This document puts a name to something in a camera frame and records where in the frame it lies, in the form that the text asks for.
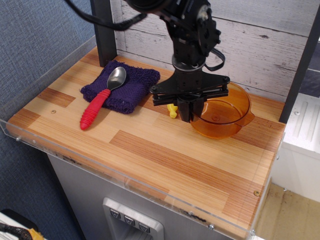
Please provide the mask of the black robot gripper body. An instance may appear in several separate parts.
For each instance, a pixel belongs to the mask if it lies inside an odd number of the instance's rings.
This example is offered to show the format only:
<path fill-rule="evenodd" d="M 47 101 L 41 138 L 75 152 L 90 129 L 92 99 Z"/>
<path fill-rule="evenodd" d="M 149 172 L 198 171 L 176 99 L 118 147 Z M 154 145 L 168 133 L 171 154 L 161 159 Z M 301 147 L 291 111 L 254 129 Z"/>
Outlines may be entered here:
<path fill-rule="evenodd" d="M 230 78 L 224 75 L 210 74 L 203 71 L 206 60 L 204 58 L 190 65 L 172 59 L 173 75 L 150 88 L 155 106 L 176 104 L 180 100 L 201 98 L 205 100 L 228 95 Z"/>

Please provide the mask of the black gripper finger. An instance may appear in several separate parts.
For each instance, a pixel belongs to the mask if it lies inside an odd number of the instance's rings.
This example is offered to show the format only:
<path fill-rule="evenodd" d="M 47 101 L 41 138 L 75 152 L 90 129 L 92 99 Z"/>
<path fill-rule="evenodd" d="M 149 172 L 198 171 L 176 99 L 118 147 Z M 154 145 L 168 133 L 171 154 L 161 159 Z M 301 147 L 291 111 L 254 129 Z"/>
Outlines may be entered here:
<path fill-rule="evenodd" d="M 199 97 L 195 99 L 191 104 L 191 113 L 192 116 L 200 117 L 203 112 L 205 99 L 203 97 Z"/>
<path fill-rule="evenodd" d="M 177 99 L 177 107 L 181 117 L 181 120 L 189 123 L 192 118 L 192 106 L 193 103 L 183 99 Z"/>

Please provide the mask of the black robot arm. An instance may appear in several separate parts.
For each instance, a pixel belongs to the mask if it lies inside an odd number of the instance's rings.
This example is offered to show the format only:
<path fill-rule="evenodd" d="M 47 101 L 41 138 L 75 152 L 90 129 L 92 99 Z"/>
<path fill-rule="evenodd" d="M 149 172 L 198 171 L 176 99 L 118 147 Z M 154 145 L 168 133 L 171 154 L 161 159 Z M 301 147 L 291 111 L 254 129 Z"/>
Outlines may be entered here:
<path fill-rule="evenodd" d="M 214 74 L 224 64 L 207 67 L 210 53 L 222 61 L 215 48 L 221 32 L 212 18 L 207 0 L 129 0 L 128 5 L 142 14 L 155 14 L 166 23 L 173 43 L 173 75 L 150 88 L 155 106 L 174 104 L 181 119 L 189 123 L 202 114 L 204 103 L 228 95 L 228 76 Z"/>

